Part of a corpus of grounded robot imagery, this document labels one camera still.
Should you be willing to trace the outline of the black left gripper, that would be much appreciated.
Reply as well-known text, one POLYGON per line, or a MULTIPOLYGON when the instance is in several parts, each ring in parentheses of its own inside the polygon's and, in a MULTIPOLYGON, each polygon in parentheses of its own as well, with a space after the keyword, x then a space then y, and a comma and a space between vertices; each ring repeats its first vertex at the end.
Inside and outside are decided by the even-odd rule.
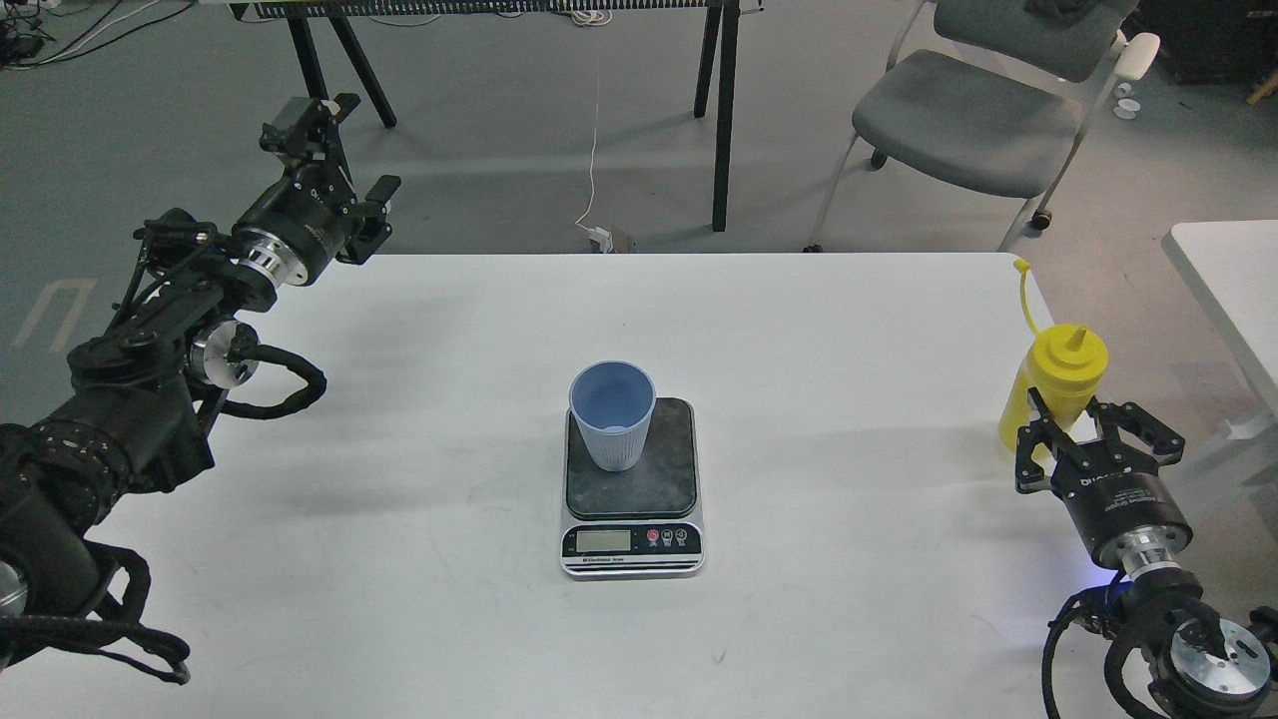
POLYGON ((354 203, 337 126, 359 103, 358 95, 293 97, 262 124, 259 149, 282 161, 284 172, 233 223, 233 245, 239 264, 276 289, 311 286, 334 259, 363 266, 394 232, 389 201, 401 178, 380 176, 354 203))

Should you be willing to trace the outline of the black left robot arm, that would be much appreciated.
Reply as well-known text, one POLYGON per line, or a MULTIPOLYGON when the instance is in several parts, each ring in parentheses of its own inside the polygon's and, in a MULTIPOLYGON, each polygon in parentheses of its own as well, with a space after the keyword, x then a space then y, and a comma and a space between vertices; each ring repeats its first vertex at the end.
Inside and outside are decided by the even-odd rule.
POLYGON ((400 178, 364 197, 348 178, 339 124, 358 95, 288 100, 261 149, 282 178, 220 232, 184 209, 144 222, 132 284, 98 337, 68 355, 73 395, 47 418, 3 427, 3 665, 45 649, 110 658, 134 642, 189 679, 187 641, 143 624, 151 573, 135 550, 92 541, 123 496, 170 492, 212 467, 221 415, 284 418, 325 395, 325 373, 261 344, 238 313, 265 313, 279 290, 327 266, 360 266, 389 240, 400 178))

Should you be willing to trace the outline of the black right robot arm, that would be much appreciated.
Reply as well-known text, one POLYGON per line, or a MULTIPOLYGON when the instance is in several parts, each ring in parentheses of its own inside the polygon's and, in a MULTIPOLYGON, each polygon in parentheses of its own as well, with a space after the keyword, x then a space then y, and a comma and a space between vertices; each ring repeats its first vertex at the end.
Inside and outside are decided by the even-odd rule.
POLYGON ((1097 435, 1074 441, 1029 388, 1028 425, 1016 435, 1019 494, 1048 490, 1062 501, 1091 563, 1112 572, 1108 584, 1068 596, 1048 624, 1045 716, 1059 714, 1053 663, 1068 624, 1109 642, 1103 678, 1128 716, 1258 716, 1275 688, 1275 610, 1231 622, 1180 564, 1194 533, 1159 470, 1181 458, 1183 437, 1137 404, 1091 397, 1086 412, 1097 435))

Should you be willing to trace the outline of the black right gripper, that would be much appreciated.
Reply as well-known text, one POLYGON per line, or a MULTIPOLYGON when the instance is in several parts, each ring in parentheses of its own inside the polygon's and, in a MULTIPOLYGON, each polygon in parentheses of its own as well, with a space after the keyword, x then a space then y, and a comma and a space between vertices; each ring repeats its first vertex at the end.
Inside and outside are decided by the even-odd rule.
POLYGON ((1080 444, 1059 427, 1039 388, 1028 390, 1028 405, 1030 418, 1019 428, 1013 451, 1016 492, 1034 494, 1053 487, 1091 563, 1121 570, 1123 558, 1145 541, 1169 552, 1189 547, 1192 527, 1159 474, 1182 458, 1183 435, 1134 401, 1091 397, 1086 412, 1098 435, 1091 444, 1099 444, 1099 451, 1082 467, 1080 444), (1034 458, 1038 447, 1056 458, 1053 483, 1034 458))

